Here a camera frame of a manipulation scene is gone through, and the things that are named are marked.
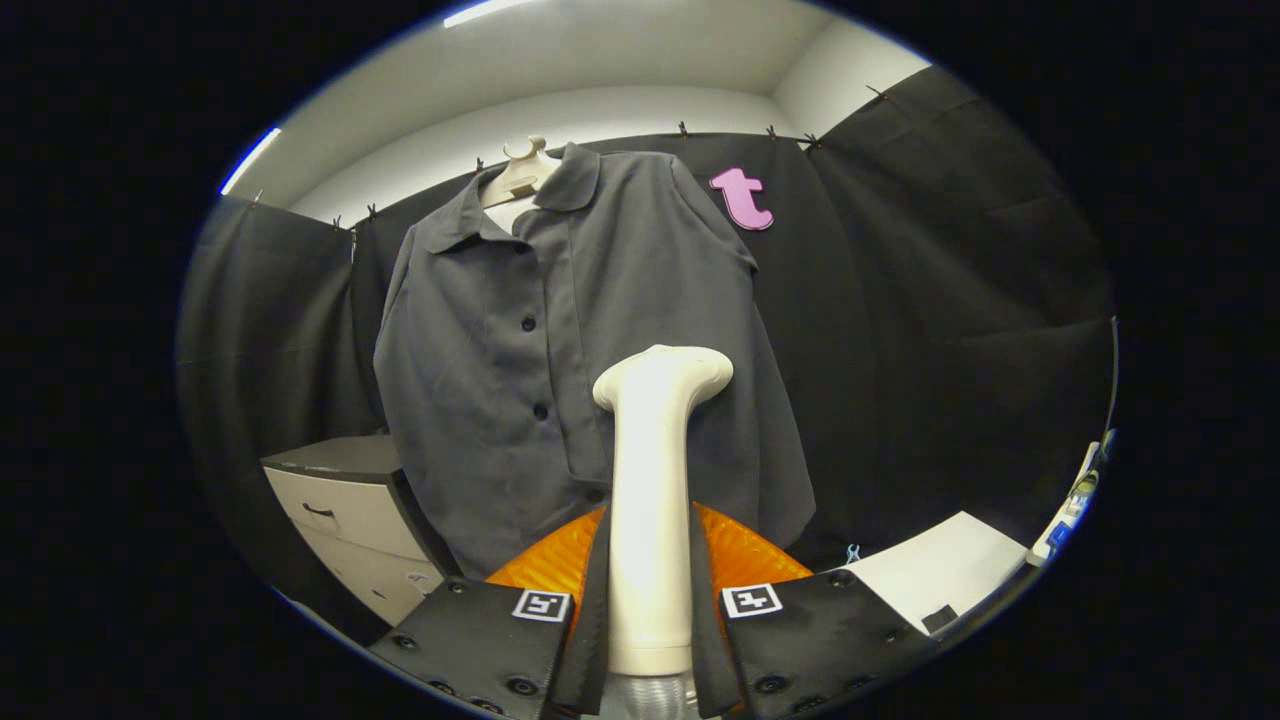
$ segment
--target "drawer handle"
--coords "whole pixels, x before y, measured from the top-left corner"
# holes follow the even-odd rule
[[[307,512],[315,512],[316,515],[324,515],[326,518],[333,518],[333,510],[316,510],[315,507],[311,507],[306,502],[302,503],[302,507],[306,509]]]

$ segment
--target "black fabric backdrop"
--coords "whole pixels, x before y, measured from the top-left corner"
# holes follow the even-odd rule
[[[872,316],[876,466],[854,528],[876,551],[963,509],[1029,546],[1106,425],[1105,258],[988,102],[936,67],[883,92],[808,152]]]
[[[366,643],[387,625],[315,557],[259,465],[378,428],[357,378],[349,277],[349,232],[225,197],[192,254],[175,360],[196,473],[232,542],[264,580]]]
[[[817,569],[960,510],[1030,544],[1110,401],[1103,258],[1051,168],[940,69],[886,95],[808,151],[746,135],[582,143],[675,154],[726,215],[712,177],[762,181],[774,223],[739,232],[818,500],[788,551]],[[376,619],[311,556],[256,460],[384,428],[372,352],[396,254],[471,177],[351,233],[228,199],[188,278],[179,380],[215,511],[268,582],[357,642]]]

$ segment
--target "ceiling light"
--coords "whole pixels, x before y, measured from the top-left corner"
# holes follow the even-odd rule
[[[244,158],[244,160],[241,163],[241,167],[236,168],[236,172],[232,173],[232,177],[227,181],[227,184],[223,186],[223,195],[227,195],[227,192],[232,188],[232,186],[236,184],[236,181],[238,181],[239,177],[244,174],[244,170],[247,170],[248,167],[253,164],[253,160],[257,160],[257,156],[261,155],[264,150],[266,150],[266,146],[270,145],[271,141],[275,140],[275,136],[278,135],[280,135],[280,128],[273,129],[271,132],[266,133],[266,137],[259,141],[257,147],[255,147],[248,154],[248,156]]]
[[[515,8],[516,5],[524,5],[530,0],[489,0],[488,3],[480,3],[462,10],[461,13],[449,15],[444,18],[444,27],[453,27],[462,24],[467,20],[474,20],[479,17],[488,15],[489,13],[497,13],[498,10],[506,10],[507,8]]]

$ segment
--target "cabinet drawer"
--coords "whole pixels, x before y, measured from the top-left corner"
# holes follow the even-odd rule
[[[298,527],[370,550],[428,561],[385,484],[312,478],[274,468],[264,470],[280,506]]]
[[[294,527],[338,580],[392,626],[444,582],[430,562],[352,544],[298,523]]]

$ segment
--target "shirt collar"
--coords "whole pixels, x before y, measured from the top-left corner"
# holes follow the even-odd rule
[[[492,168],[471,178],[467,187],[438,211],[422,220],[419,242],[433,254],[444,252],[463,240],[480,234],[484,240],[515,240],[498,227],[480,205],[480,186],[493,181],[503,168]],[[585,147],[564,145],[564,156],[556,172],[534,196],[534,205],[547,210],[570,213],[586,208],[595,197],[600,176],[600,156]]]

